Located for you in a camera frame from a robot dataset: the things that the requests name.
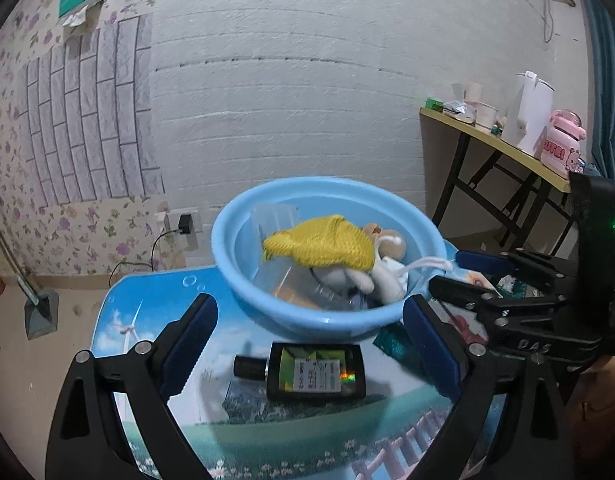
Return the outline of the clear box of toothpicks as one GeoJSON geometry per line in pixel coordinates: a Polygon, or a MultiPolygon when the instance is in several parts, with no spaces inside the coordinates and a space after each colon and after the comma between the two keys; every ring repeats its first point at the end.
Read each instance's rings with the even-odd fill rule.
{"type": "Polygon", "coordinates": [[[341,268],[294,266],[272,294],[294,306],[324,311],[353,311],[356,286],[341,268]]]}

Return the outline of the beige plush toy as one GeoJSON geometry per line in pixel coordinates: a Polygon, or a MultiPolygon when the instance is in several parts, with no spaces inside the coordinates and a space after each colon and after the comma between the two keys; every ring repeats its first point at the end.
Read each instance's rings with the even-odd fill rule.
{"type": "Polygon", "coordinates": [[[363,227],[365,234],[374,242],[379,240],[379,256],[402,261],[406,252],[405,238],[400,232],[383,229],[378,223],[367,223],[363,227]]]}

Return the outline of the yellow side table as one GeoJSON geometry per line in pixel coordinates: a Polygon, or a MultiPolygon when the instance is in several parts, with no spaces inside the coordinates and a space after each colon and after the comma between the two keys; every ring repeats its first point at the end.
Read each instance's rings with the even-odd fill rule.
{"type": "Polygon", "coordinates": [[[574,223],[567,209],[571,193],[569,181],[492,133],[426,107],[420,108],[419,117],[427,124],[444,126],[458,133],[456,150],[434,208],[432,222],[436,226],[441,224],[453,194],[459,191],[501,224],[504,243],[520,247],[529,240],[543,209],[549,207],[565,220],[565,226],[549,252],[552,256],[557,255],[574,223]],[[465,180],[461,177],[461,170],[473,141],[489,148],[491,154],[465,180]],[[479,185],[490,174],[502,174],[518,185],[505,206],[496,206],[479,191],[479,185]]]}

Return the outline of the green small box on table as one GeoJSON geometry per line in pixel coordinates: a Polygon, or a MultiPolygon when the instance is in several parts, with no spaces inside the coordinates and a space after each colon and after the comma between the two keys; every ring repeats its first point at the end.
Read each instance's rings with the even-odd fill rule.
{"type": "Polygon", "coordinates": [[[434,112],[443,112],[443,102],[437,99],[428,98],[426,99],[425,109],[426,110],[434,110],[434,112]]]}

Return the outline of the dark teal packet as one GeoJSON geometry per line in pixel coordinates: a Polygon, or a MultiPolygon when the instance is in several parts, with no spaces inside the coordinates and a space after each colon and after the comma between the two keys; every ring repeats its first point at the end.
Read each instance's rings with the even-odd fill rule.
{"type": "Polygon", "coordinates": [[[428,379],[420,354],[401,322],[381,327],[373,339],[373,345],[406,368],[408,372],[421,379],[428,379]]]}

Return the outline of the pink cartoon container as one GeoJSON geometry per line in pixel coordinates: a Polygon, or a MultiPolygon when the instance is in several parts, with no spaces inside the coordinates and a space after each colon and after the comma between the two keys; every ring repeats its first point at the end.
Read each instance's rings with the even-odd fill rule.
{"type": "Polygon", "coordinates": [[[564,179],[570,172],[581,172],[581,141],[586,130],[577,113],[572,110],[554,110],[548,119],[543,136],[541,162],[564,179]]]}

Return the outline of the white kettle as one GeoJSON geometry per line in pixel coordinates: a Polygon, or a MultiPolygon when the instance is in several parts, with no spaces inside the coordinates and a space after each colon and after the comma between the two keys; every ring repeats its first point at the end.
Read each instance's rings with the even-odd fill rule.
{"type": "Polygon", "coordinates": [[[544,130],[553,111],[554,87],[531,70],[516,73],[501,137],[536,159],[541,156],[544,130]]]}

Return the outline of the colourful snack packet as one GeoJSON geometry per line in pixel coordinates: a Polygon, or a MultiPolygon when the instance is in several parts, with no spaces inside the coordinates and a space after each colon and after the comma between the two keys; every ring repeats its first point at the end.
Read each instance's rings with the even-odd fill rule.
{"type": "Polygon", "coordinates": [[[520,281],[519,278],[514,278],[511,275],[506,275],[501,278],[495,285],[496,290],[508,299],[522,299],[542,297],[543,294],[535,287],[520,281]]]}

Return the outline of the blue plastic basin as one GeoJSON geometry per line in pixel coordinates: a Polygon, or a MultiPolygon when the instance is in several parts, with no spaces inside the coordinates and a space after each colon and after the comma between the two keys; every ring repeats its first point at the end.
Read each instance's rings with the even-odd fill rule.
{"type": "Polygon", "coordinates": [[[398,321],[452,272],[442,235],[403,198],[334,177],[270,181],[229,202],[211,248],[237,303],[290,333],[347,340],[398,321]]]}

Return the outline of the clear plastic lid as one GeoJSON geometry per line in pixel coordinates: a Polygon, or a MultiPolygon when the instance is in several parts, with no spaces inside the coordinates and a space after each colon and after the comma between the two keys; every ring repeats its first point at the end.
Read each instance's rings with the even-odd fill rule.
{"type": "Polygon", "coordinates": [[[278,295],[293,268],[289,235],[300,221],[298,208],[292,205],[261,203],[251,209],[254,240],[260,249],[252,282],[272,296],[278,295]]]}

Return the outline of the black bottle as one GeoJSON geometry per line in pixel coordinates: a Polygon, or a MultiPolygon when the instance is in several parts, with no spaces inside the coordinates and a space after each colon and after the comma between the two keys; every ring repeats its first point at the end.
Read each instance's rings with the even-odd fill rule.
{"type": "Polygon", "coordinates": [[[275,341],[267,359],[235,356],[234,376],[264,382],[275,402],[332,403],[363,400],[367,384],[358,344],[275,341]]]}

